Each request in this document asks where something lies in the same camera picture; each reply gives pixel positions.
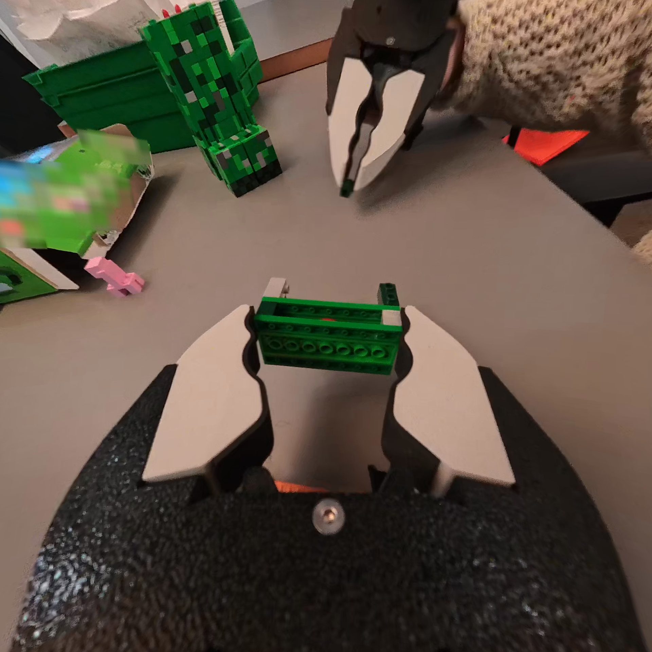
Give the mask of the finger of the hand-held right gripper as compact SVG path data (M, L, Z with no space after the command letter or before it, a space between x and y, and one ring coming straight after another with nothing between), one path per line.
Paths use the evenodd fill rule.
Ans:
M425 76L389 77L381 95L381 115L372 130L354 191L368 186L387 166L405 141L405 130L420 94Z
M365 122L373 77L360 59L347 57L328 118L330 165L338 188L345 177L356 179L372 130Z

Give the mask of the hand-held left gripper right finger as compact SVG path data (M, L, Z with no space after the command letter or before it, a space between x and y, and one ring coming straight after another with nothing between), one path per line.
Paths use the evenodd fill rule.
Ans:
M516 483L480 368L446 330L414 306L400 311L403 335L381 448L391 471L416 492L443 497L458 478Z

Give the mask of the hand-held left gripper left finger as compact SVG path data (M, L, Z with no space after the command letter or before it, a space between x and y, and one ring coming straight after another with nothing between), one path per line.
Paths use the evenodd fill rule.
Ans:
M146 485L198 478L235 492L274 446L254 328L240 305L181 355L142 473Z

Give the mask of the green lego assembly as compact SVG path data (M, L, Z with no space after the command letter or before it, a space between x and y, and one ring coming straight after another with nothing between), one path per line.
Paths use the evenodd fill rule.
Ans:
M379 376L393 371L403 332L399 306L269 296L254 326L265 364Z

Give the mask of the person's right forearm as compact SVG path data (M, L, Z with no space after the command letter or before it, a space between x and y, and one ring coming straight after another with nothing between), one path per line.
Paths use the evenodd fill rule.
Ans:
M651 152L650 1L461 1L460 66L433 110Z

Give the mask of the green pixelated lego figure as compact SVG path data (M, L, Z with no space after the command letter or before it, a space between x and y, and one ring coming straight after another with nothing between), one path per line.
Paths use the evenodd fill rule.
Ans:
M189 3L138 29L212 173L236 197L282 174L252 110L262 67L234 1Z

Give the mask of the pink lego figure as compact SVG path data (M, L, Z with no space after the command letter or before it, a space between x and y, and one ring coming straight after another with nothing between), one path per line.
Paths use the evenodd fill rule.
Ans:
M127 273L114 261L94 257L87 261L85 271L92 277L105 281L107 291L116 297L126 297L142 292L145 281L136 273Z

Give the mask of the green lego box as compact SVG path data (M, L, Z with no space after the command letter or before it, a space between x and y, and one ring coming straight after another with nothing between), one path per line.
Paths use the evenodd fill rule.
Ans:
M1 160L1 304L78 289L154 175L149 143L117 123Z

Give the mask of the person's right hand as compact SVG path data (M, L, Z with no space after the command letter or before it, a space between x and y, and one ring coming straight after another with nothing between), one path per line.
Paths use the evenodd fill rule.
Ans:
M454 37L449 49L444 78L439 89L439 97L444 98L453 92L456 80L461 74L463 51L466 40L466 27L458 16L453 16L448 19L446 29L447 33Z

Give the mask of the red object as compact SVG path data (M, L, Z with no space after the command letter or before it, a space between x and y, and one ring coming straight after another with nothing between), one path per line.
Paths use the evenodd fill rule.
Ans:
M589 133L583 130L542 132L513 126L502 142L513 148L523 159L541 167L569 150Z

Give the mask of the green checkered box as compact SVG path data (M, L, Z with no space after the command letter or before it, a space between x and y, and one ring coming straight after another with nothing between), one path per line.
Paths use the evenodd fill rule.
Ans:
M121 123L149 143L151 153L196 146L142 39L107 53L25 77L75 132Z

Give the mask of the crumpled white paper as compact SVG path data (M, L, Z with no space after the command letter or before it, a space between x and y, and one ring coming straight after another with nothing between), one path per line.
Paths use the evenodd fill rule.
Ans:
M1 36L38 69L139 42L169 1L2 1Z

